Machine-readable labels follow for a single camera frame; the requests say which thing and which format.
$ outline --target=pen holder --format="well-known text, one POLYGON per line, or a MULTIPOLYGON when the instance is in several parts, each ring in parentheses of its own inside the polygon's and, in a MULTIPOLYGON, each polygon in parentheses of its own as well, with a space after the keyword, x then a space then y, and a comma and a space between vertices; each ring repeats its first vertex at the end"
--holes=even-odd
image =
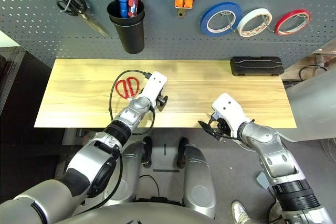
POLYGON ((110 20, 117 29, 122 47, 129 54, 138 54, 145 47, 143 35, 144 5, 138 1, 138 11, 135 17, 122 18, 120 15, 119 0, 111 2, 107 7, 110 20))

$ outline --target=wooden table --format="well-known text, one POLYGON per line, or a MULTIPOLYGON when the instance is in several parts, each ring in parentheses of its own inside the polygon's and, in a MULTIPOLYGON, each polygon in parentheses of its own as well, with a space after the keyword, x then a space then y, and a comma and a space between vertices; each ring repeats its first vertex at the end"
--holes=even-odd
MULTIPOLYGON (((156 114, 154 127, 199 127, 213 113, 212 103, 229 93, 256 123, 275 128, 296 127, 280 77, 235 77, 229 61, 56 59, 35 127, 102 128, 110 123, 109 94, 124 70, 158 71, 167 76, 163 95, 168 103, 156 114)), ((146 80, 135 76, 143 87, 146 80)), ((128 101, 113 92, 116 115, 128 101)), ((148 114, 139 126, 149 126, 148 114)))

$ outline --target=pegboard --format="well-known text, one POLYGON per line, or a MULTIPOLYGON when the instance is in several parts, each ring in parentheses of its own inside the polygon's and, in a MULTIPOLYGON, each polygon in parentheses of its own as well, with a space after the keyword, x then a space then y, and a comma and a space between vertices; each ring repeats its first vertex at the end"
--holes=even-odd
POLYGON ((278 56, 288 67, 336 35, 336 0, 195 0, 183 19, 176 17, 174 0, 142 0, 145 4, 145 49, 124 52, 106 7, 112 0, 87 0, 89 15, 109 33, 104 38, 80 18, 61 13, 55 0, 0 0, 1 30, 48 66, 55 58, 93 59, 230 59, 233 56, 278 56), (200 21, 213 5, 231 1, 247 14, 267 8, 271 28, 285 13, 306 8, 311 26, 290 36, 267 30, 250 38, 237 32, 221 37, 202 34, 200 21))

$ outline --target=scissors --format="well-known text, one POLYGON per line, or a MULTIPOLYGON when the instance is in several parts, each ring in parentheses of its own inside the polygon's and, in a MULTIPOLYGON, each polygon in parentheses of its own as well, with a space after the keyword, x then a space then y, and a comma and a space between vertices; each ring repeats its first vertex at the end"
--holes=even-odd
POLYGON ((139 81, 137 78, 135 77, 128 77, 126 80, 120 80, 120 81, 117 81, 116 82, 116 85, 115 85, 115 90, 116 92, 118 93, 118 95, 120 95, 121 97, 123 97, 124 99, 129 99, 129 98, 134 98, 136 96, 136 94, 138 93, 138 90, 139 90, 139 81), (132 86, 132 83, 131 83, 131 80, 134 80, 137 85, 136 85, 136 90, 134 90, 133 86, 132 86), (122 95, 119 90, 118 90, 118 86, 122 85, 123 89, 124 89, 124 95, 122 95))
POLYGON ((80 17, 87 23, 92 29, 107 37, 105 31, 93 22, 89 16, 86 14, 88 6, 85 0, 56 0, 56 5, 64 12, 73 17, 80 17))

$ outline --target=black tool case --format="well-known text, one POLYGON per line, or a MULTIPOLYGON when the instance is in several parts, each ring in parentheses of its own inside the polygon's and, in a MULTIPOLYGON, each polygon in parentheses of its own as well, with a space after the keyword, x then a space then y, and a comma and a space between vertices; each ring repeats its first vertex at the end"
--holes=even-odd
POLYGON ((279 57, 233 57, 230 61, 234 76, 278 76, 284 72, 279 57))

